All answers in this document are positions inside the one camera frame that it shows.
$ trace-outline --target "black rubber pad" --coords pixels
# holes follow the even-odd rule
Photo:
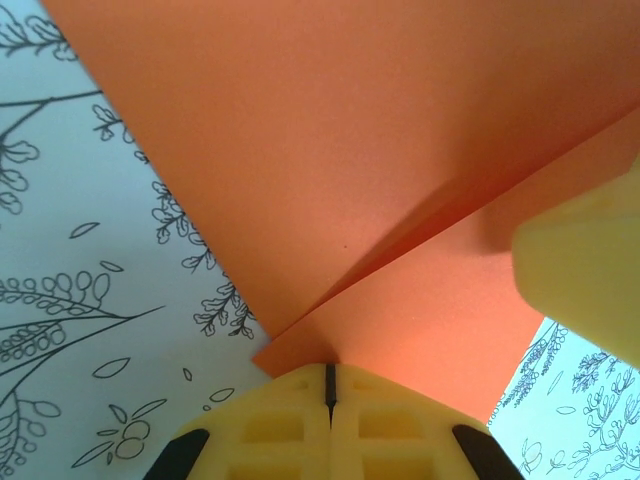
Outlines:
[[[199,428],[171,440],[144,480],[187,480],[208,439],[209,432]]]
[[[456,425],[453,435],[478,475],[478,480],[524,480],[491,435],[469,425]]]

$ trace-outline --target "rectangular hole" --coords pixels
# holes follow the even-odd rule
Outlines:
[[[300,468],[294,465],[234,465],[227,480],[300,480]]]
[[[304,422],[298,412],[264,412],[247,423],[245,443],[302,442]]]
[[[365,410],[360,413],[360,438],[421,438],[417,419],[403,410]]]
[[[434,480],[426,458],[364,457],[363,480]]]

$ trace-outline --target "orange paper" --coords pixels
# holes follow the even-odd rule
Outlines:
[[[310,362],[354,364],[488,420],[542,320],[502,253],[512,232],[628,171],[639,148],[640,110],[325,303],[257,364],[274,376]]]
[[[639,98],[638,2],[44,3],[272,336]],[[442,285],[468,308],[505,285],[506,256],[442,242],[415,278],[455,265]]]

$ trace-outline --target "yellow plastic corner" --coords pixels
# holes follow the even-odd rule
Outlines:
[[[477,480],[452,434],[480,422],[339,365],[331,428],[325,366],[284,375],[186,425],[210,437],[189,480]]]
[[[518,290],[535,309],[640,367],[640,170],[523,224]]]

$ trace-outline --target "coloring page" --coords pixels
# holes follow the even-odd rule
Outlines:
[[[0,1],[0,480],[142,478],[266,342],[62,33]]]

